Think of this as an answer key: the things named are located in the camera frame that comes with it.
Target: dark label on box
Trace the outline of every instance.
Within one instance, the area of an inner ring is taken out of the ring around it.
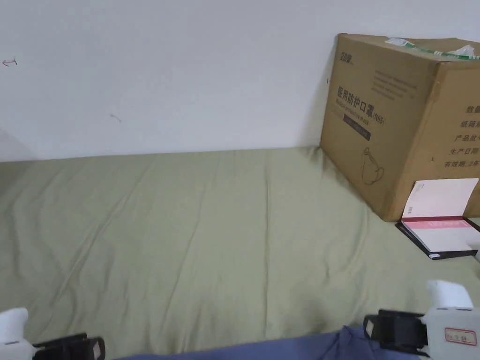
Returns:
[[[349,118],[347,115],[343,115],[343,121],[346,122],[353,130],[358,132],[365,139],[370,141],[370,137],[372,134],[363,126],[361,126],[359,123],[357,123],[355,120],[353,120],[352,118]]]

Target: white label sticker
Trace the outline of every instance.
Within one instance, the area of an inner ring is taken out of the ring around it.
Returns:
[[[367,331],[368,336],[372,337],[373,323],[370,320],[367,322],[367,326],[365,327],[365,330]]]
[[[477,346],[477,334],[474,331],[445,328],[445,340],[451,343]]]
[[[95,358],[95,360],[97,360],[100,357],[100,355],[102,355],[102,352],[100,351],[100,345],[96,343],[93,346],[93,357]]]

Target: white wall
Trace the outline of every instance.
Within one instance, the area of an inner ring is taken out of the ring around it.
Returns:
[[[18,65],[0,64],[0,160],[317,144],[335,34],[478,41],[479,13],[473,0],[4,1],[0,62]]]

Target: wrinkled fabric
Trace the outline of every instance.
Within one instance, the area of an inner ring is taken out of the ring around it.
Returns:
[[[137,355],[122,360],[418,360],[417,356],[380,349],[366,340],[360,327],[336,333],[178,355]]]
[[[480,304],[475,259],[429,260],[311,148],[0,163],[0,243],[25,337],[87,332],[109,359],[426,312],[430,279]]]

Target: mask illustration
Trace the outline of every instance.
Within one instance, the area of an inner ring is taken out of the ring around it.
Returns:
[[[378,166],[369,148],[362,154],[361,178],[366,185],[373,185],[384,175],[384,168]]]

